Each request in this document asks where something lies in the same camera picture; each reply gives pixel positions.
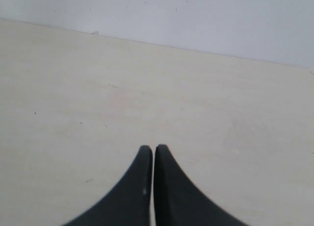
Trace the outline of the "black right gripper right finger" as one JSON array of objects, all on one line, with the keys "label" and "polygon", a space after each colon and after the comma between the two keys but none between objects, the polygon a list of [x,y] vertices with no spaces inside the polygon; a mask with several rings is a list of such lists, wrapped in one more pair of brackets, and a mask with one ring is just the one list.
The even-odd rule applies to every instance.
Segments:
[{"label": "black right gripper right finger", "polygon": [[165,144],[155,151],[154,208],[157,226],[246,225],[204,195]]}]

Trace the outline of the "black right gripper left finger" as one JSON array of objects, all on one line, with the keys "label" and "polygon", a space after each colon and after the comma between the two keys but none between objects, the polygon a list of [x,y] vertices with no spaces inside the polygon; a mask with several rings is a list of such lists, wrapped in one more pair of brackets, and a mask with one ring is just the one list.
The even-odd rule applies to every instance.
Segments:
[{"label": "black right gripper left finger", "polygon": [[153,154],[143,145],[119,182],[67,226],[149,226]]}]

